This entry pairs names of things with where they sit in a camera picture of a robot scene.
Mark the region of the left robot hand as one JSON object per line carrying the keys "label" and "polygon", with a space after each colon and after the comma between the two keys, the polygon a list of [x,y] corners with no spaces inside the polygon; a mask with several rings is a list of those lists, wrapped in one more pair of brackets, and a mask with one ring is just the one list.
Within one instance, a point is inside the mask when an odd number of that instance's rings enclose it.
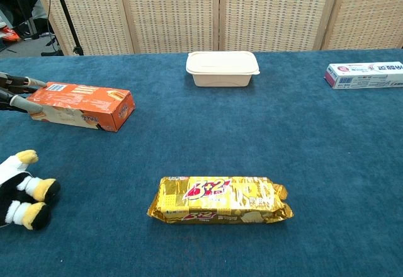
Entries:
{"label": "left robot hand", "polygon": [[11,76],[1,72],[1,111],[19,111],[35,114],[42,111],[42,106],[27,100],[23,94],[33,94],[47,84],[29,77]]}

